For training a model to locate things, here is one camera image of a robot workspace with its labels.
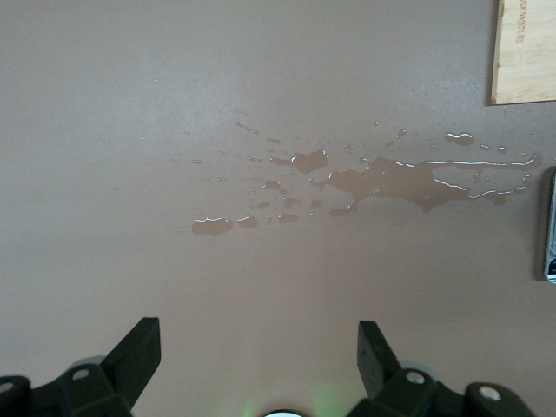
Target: liquid splash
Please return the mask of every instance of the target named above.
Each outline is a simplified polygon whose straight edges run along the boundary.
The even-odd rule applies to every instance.
[[[525,192],[530,181],[513,191],[488,190],[473,195],[469,188],[444,182],[436,178],[433,171],[439,167],[456,167],[458,169],[473,169],[481,172],[485,168],[529,170],[540,167],[540,156],[533,156],[527,162],[459,162],[459,161],[424,161],[415,165],[376,158],[370,162],[365,171],[346,169],[333,171],[328,179],[317,182],[320,189],[327,185],[346,191],[353,197],[353,202],[347,208],[333,208],[331,216],[345,215],[357,210],[361,200],[368,197],[401,198],[413,202],[427,213],[442,204],[451,201],[476,201],[479,198],[491,200],[496,205],[504,204],[508,195],[513,192]]]
[[[318,168],[328,166],[328,155],[323,149],[318,149],[310,154],[294,154],[291,159],[270,158],[276,165],[285,165],[296,168],[303,174],[313,172]]]

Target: floor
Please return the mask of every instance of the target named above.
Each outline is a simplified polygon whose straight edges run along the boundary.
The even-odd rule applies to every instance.
[[[0,374],[157,316],[135,416],[341,417],[374,320],[556,409],[556,103],[488,105],[497,2],[0,8]]]

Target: plywood board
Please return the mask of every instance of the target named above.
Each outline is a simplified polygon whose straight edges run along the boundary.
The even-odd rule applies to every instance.
[[[556,100],[556,0],[500,0],[493,104]]]

